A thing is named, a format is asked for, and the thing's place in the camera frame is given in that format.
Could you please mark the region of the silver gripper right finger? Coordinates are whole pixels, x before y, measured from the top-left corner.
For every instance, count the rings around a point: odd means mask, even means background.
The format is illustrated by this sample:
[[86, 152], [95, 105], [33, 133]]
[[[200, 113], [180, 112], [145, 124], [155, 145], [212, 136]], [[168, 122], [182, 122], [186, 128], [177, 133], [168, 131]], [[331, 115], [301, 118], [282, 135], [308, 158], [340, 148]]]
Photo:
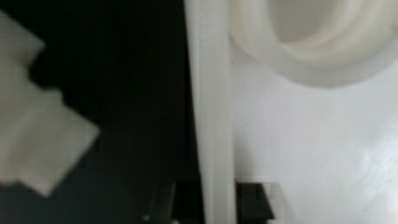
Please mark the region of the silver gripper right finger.
[[239, 224], [298, 224], [278, 183], [237, 183]]

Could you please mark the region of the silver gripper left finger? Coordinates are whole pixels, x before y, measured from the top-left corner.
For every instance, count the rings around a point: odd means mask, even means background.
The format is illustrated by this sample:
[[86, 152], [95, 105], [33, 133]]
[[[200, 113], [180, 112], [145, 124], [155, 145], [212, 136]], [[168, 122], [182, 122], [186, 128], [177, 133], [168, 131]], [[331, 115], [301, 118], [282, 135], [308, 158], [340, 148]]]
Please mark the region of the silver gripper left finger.
[[141, 224], [205, 224], [200, 182], [164, 182], [159, 185]]

